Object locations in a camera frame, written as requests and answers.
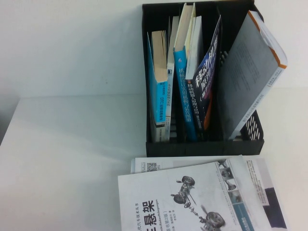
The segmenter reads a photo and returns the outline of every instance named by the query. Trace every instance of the black file holder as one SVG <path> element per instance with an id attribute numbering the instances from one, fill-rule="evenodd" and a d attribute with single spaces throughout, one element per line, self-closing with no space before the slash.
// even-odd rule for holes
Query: black file holder
<path id="1" fill-rule="evenodd" d="M 188 142 L 185 134 L 185 124 L 180 100 L 177 76 L 173 78 L 172 117 L 176 121 L 176 138 L 169 142 L 157 143 L 152 141 L 149 115 L 149 80 L 147 67 L 147 33 L 156 30 L 165 30 L 169 16 L 178 16 L 184 3 L 160 3 L 144 4 L 142 6 L 142 40 L 145 78 L 147 86 L 147 127 L 146 127 L 146 152 L 148 157 L 170 156 L 205 156 L 205 155 L 256 155 L 260 154 L 264 144 L 263 130 L 255 111 L 246 125 L 241 130 L 242 140 L 224 141 L 218 116 L 216 89 L 218 84 L 219 67 L 223 61 L 223 55 L 231 49 L 231 46 L 239 32 L 248 10 L 258 11 L 253 0 L 226 0 L 196 2 L 196 14 L 202 16 L 202 30 L 204 35 L 204 47 L 213 35 L 218 14 L 221 15 L 221 30 L 219 33 L 220 45 L 218 46 L 217 66 L 213 82 L 213 105 L 209 131 L 206 133 L 206 141 Z"/>

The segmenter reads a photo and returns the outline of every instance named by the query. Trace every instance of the book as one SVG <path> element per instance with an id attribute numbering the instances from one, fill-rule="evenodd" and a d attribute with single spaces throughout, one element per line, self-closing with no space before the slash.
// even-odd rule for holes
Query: book
<path id="1" fill-rule="evenodd" d="M 187 138 L 190 141 L 197 141 L 197 134 L 194 127 L 192 107 L 189 100 L 187 83 L 185 82 L 187 57 L 192 32 L 193 18 L 196 16 L 195 4 L 183 6 L 180 16 L 179 28 L 177 31 L 175 45 L 173 48 L 175 69 L 180 89 L 180 97 L 183 108 Z"/>
<path id="2" fill-rule="evenodd" d="M 131 173 L 158 171 L 176 167 L 187 167 L 224 160 L 233 156 L 189 156 L 189 157 L 152 157 L 135 158 L 131 162 Z M 287 231 L 285 214 L 279 196 L 275 191 L 266 160 L 259 156 L 243 156 L 246 167 L 254 184 L 263 209 L 266 212 L 272 231 Z"/>
<path id="3" fill-rule="evenodd" d="M 270 231 L 242 156 L 118 177 L 124 231 Z"/>
<path id="4" fill-rule="evenodd" d="M 218 111 L 233 140 L 287 67 L 281 46 L 257 12 L 249 11 L 219 74 Z"/>
<path id="5" fill-rule="evenodd" d="M 165 141 L 167 106 L 166 32 L 152 32 L 151 41 L 148 34 L 151 134 L 154 142 L 162 142 Z"/>
<path id="6" fill-rule="evenodd" d="M 174 16 L 172 19 L 172 28 L 169 42 L 169 51 L 167 58 L 167 74 L 168 74 L 168 83 L 167 83 L 167 107 L 166 107 L 166 123 L 165 123 L 165 141 L 168 141 L 170 138 L 170 126 L 171 126 L 171 105 L 172 105 L 172 89 L 173 89 L 173 76 L 174 76 L 174 56 L 173 56 L 173 47 L 175 44 L 175 37 L 177 35 L 179 27 L 179 17 Z"/>
<path id="7" fill-rule="evenodd" d="M 196 17 L 192 32 L 190 56 L 187 61 L 186 81 L 192 112 L 198 131 L 205 131 L 209 125 L 210 108 L 212 104 L 211 87 L 217 59 L 220 16 L 205 56 L 202 54 L 202 22 Z"/>

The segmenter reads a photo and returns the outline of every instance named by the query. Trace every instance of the book spine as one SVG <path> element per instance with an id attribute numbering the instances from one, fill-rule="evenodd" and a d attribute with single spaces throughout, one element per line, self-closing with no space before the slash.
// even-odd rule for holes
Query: book spine
<path id="1" fill-rule="evenodd" d="M 156 85 L 156 124 L 165 124 L 167 107 L 167 81 Z"/>
<path id="2" fill-rule="evenodd" d="M 180 97 L 185 119 L 187 137 L 190 141 L 197 141 L 197 135 L 193 123 L 192 109 L 188 99 L 189 93 L 185 81 L 186 62 L 187 62 L 186 51 L 185 49 L 183 49 L 182 51 L 173 52 L 173 54 L 174 54 L 175 69 L 177 72 L 177 78 L 179 83 Z"/>
<path id="3" fill-rule="evenodd" d="M 167 64 L 168 82 L 167 82 L 167 106 L 166 106 L 166 123 L 165 123 L 165 141 L 170 139 L 171 126 L 171 105 L 172 105 L 172 89 L 173 89 L 173 75 L 174 63 Z"/>
<path id="4" fill-rule="evenodd" d="M 150 124 L 151 124 L 151 135 L 153 142 L 163 142 L 165 141 L 165 125 L 164 124 L 156 124 L 152 106 L 150 108 Z"/>
<path id="5" fill-rule="evenodd" d="M 196 123 L 196 128 L 198 131 L 203 131 L 203 126 L 200 120 L 200 106 L 197 103 L 196 100 L 196 95 L 195 92 L 193 90 L 193 84 L 191 80 L 187 80 L 187 87 L 188 87 L 188 92 L 189 92 L 189 96 L 190 96 L 190 100 L 191 100 L 191 104 L 192 104 L 192 112 L 193 112 L 193 118 L 194 121 Z"/>
<path id="6" fill-rule="evenodd" d="M 265 85 L 265 87 L 263 88 L 263 90 L 261 91 L 261 93 L 257 96 L 256 100 L 253 102 L 253 104 L 250 106 L 250 108 L 247 110 L 247 112 L 245 113 L 245 115 L 243 116 L 241 122 L 236 126 L 235 130 L 233 131 L 233 133 L 231 134 L 231 136 L 229 137 L 229 140 L 234 140 L 235 137 L 241 132 L 241 129 L 243 128 L 243 126 L 245 125 L 245 123 L 248 121 L 248 119 L 250 118 L 250 116 L 252 115 L 253 112 L 255 112 L 257 106 L 259 105 L 259 103 L 264 99 L 264 96 L 269 92 L 269 90 L 271 89 L 272 85 L 274 84 L 274 82 L 278 79 L 278 77 L 281 75 L 281 73 L 283 72 L 283 68 L 278 67 L 277 70 L 274 72 L 274 74 L 272 75 L 272 77 L 269 79 L 269 81 L 267 82 L 267 84 Z"/>

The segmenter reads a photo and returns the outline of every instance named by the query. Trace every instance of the qr code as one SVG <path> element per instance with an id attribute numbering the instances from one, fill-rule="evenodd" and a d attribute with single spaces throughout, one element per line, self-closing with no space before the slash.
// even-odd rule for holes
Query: qr code
<path id="1" fill-rule="evenodd" d="M 148 172 L 157 171 L 157 163 L 147 163 Z"/>

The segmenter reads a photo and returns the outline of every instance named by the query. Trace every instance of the white table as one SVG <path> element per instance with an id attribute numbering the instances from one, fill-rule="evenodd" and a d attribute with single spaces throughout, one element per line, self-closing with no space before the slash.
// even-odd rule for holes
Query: white table
<path id="1" fill-rule="evenodd" d="M 308 205 L 307 89 L 273 89 L 258 109 L 292 230 Z M 0 230 L 120 231 L 117 176 L 146 156 L 145 95 L 23 99 L 0 147 Z"/>
<path id="2" fill-rule="evenodd" d="M 145 95 L 21 100 L 0 147 L 0 231 L 121 231 L 117 176 L 145 134 Z"/>

